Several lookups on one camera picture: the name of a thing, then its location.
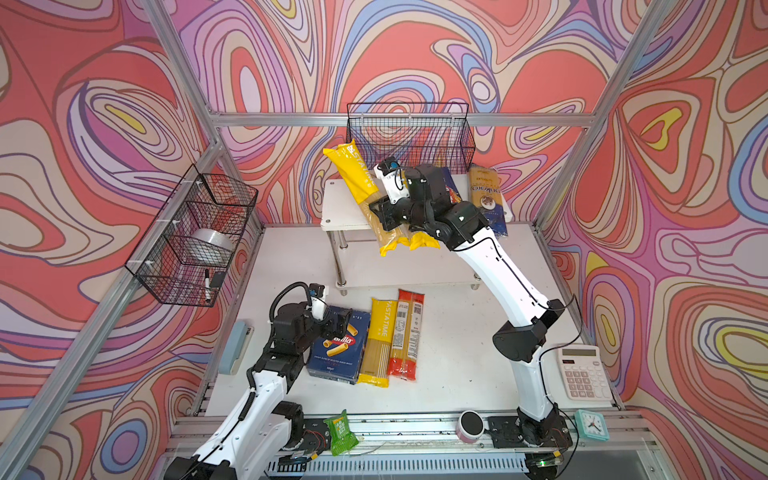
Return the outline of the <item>red spaghetti bag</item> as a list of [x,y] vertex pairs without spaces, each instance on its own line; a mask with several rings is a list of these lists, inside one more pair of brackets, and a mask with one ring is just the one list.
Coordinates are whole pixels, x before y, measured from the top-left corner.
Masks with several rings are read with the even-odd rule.
[[424,295],[400,290],[390,349],[388,374],[416,380],[419,340],[424,313]]

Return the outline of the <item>blue Barilla rigatoni box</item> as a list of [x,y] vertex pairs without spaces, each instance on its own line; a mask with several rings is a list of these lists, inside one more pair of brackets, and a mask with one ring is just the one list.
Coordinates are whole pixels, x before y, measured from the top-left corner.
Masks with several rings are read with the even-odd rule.
[[345,335],[332,340],[318,339],[312,346],[306,365],[310,376],[348,383],[358,381],[368,331],[369,312],[352,310]]

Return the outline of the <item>blue Barilla spaghetti box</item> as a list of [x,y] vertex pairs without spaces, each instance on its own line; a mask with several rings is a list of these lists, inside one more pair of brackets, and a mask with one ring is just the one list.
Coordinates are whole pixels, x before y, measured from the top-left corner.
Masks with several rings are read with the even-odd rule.
[[462,201],[462,198],[459,193],[459,189],[456,186],[456,183],[454,181],[454,178],[452,176],[450,169],[448,167],[443,167],[442,172],[444,175],[446,190],[448,192],[451,203],[452,204],[460,203]]

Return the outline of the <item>clear blue spaghetti bag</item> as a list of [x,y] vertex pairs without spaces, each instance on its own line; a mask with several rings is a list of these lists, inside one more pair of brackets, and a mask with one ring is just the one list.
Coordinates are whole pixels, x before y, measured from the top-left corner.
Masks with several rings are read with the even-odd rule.
[[497,172],[490,168],[473,165],[469,169],[471,202],[487,219],[497,237],[508,235],[501,184]]

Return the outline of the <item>yellow Pastatime spaghetti bag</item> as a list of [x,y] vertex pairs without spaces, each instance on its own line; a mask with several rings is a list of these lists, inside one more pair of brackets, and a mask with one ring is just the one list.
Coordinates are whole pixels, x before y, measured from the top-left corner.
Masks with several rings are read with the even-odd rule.
[[372,300],[371,320],[358,382],[379,388],[389,386],[389,361],[398,302]]
[[410,237],[400,226],[388,231],[383,227],[379,218],[371,211],[370,206],[384,198],[384,194],[376,185],[373,176],[360,154],[355,141],[343,143],[334,148],[325,148],[323,154],[333,163],[350,191],[367,225],[372,229],[379,252],[385,257],[398,246],[409,246]]

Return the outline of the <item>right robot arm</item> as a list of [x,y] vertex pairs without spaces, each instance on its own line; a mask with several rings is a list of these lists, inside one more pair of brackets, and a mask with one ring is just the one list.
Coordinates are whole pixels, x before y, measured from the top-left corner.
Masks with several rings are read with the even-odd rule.
[[370,210],[382,227],[406,226],[441,242],[472,268],[502,306],[507,321],[492,342],[511,362],[519,394],[519,435],[530,446],[542,445],[559,419],[541,373],[542,347],[566,306],[541,294],[525,277],[479,207],[452,199],[441,168],[430,164],[403,168],[389,157],[374,167],[374,174],[385,196]]

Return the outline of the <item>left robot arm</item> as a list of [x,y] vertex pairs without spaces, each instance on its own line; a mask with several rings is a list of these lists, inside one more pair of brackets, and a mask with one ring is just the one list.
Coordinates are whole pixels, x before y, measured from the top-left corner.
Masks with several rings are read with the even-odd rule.
[[257,479],[284,449],[303,443],[303,407],[286,399],[318,339],[340,339],[352,311],[321,300],[270,311],[270,335],[246,370],[248,388],[210,438],[190,457],[176,457],[165,479]]

